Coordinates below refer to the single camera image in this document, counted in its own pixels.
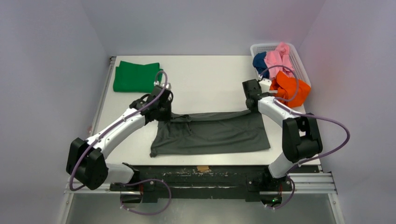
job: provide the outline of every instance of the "clothing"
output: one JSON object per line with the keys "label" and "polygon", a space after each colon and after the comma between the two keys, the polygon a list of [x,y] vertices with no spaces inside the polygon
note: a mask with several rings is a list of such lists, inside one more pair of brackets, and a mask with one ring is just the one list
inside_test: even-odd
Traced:
{"label": "clothing", "polygon": [[178,115],[158,122],[151,157],[162,154],[219,154],[270,148],[262,115],[249,110]]}
{"label": "clothing", "polygon": [[160,64],[134,64],[121,61],[115,68],[113,83],[114,92],[152,92],[156,74],[160,71]]}
{"label": "clothing", "polygon": [[[268,67],[264,62],[264,58],[267,55],[266,52],[258,53],[254,58],[253,58],[253,67],[256,68],[257,72],[261,75],[261,73],[266,70]],[[269,78],[269,71],[266,71],[261,78]]]}
{"label": "clothing", "polygon": [[[267,56],[264,58],[265,64],[267,67],[271,67],[273,65],[284,65],[289,67],[292,71],[294,71],[293,65],[291,64],[290,58],[290,47],[281,42],[274,51],[268,51]],[[269,78],[272,80],[278,74],[279,71],[283,71],[288,77],[294,77],[293,73],[283,67],[275,67],[269,69]]]}
{"label": "clothing", "polygon": [[[278,90],[278,93],[275,95],[276,97],[290,99],[296,92],[296,79],[287,77],[282,71],[279,71],[275,79],[272,80],[269,90]],[[311,87],[307,83],[298,80],[298,93],[296,97],[290,102],[283,100],[280,100],[280,102],[288,107],[301,106],[310,91]]]}

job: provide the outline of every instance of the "laundry basket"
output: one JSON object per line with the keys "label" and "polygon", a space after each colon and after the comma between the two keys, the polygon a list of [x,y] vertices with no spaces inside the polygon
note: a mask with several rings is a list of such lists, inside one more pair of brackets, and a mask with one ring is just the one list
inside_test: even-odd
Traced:
{"label": "laundry basket", "polygon": [[[253,44],[250,47],[250,52],[252,53],[252,57],[254,58],[258,53],[262,53],[264,51],[273,51],[275,48],[278,46],[279,43],[259,43],[259,44]],[[307,83],[309,86],[311,86],[311,82],[309,81],[309,78],[307,76],[307,72],[305,71],[305,68],[303,66],[303,63],[301,62],[300,57],[298,56],[298,53],[296,51],[296,48],[293,46],[293,44],[287,43],[290,46],[290,61],[293,65],[294,72],[297,75],[297,78],[304,81]],[[258,78],[261,79],[260,74],[256,71]]]}

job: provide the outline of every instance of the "gray cloth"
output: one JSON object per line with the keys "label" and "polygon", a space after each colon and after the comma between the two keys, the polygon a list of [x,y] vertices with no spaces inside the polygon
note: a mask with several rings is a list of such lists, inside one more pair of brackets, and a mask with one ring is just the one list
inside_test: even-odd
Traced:
{"label": "gray cloth", "polygon": [[220,154],[270,148],[262,115],[249,110],[172,114],[158,123],[151,157],[162,154]]}

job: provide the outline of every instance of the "folded green cloth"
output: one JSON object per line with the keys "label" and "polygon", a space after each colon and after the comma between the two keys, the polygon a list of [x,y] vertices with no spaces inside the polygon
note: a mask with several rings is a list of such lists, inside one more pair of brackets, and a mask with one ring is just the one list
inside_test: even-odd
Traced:
{"label": "folded green cloth", "polygon": [[160,64],[134,64],[121,61],[115,68],[114,92],[152,92]]}

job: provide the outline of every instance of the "tabletop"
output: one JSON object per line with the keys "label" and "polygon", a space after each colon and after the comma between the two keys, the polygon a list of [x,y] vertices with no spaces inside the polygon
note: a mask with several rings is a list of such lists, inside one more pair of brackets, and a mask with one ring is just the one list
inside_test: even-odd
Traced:
{"label": "tabletop", "polygon": [[[118,66],[120,61],[160,63],[172,86],[172,111],[178,114],[245,110],[242,82],[257,78],[251,56],[117,56],[114,66]],[[114,92],[114,76],[113,68],[104,103],[100,108],[96,132],[116,120],[132,101],[144,94]],[[304,106],[294,109],[305,113]],[[159,155],[151,158],[150,146],[156,136],[158,123],[153,121],[128,136],[106,161],[162,166],[269,165],[282,152],[282,129],[267,116],[263,115],[262,118],[271,145],[267,150],[232,154]],[[306,164],[320,165],[320,161]]]}

